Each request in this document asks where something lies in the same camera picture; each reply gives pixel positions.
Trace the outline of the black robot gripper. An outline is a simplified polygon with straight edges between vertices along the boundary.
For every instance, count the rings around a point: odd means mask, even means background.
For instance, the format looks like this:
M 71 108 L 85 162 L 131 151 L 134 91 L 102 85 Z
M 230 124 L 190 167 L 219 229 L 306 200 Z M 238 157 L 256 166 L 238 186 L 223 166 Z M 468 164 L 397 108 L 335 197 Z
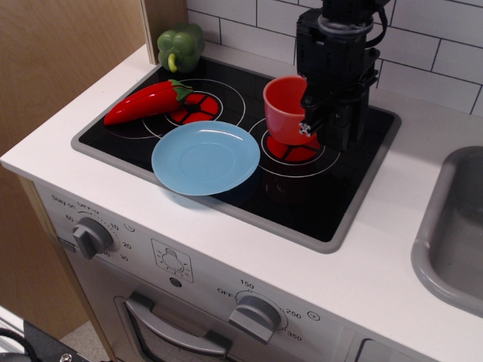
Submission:
M 323 144 L 347 151 L 365 128 L 365 91 L 375 82 L 376 45 L 368 41 L 379 8 L 312 8 L 297 21 L 297 73 L 307 86 L 301 132 L 323 134 Z

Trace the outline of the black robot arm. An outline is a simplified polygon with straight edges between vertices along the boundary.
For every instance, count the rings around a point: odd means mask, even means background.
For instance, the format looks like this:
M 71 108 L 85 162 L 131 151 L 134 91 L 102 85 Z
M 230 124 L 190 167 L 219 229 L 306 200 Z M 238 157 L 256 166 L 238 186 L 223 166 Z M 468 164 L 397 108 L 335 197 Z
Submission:
M 374 15 L 388 26 L 385 1 L 324 1 L 299 16 L 297 72 L 307 83 L 300 105 L 301 133 L 324 146 L 345 152 L 361 137 L 371 86 L 385 32 L 368 40 Z

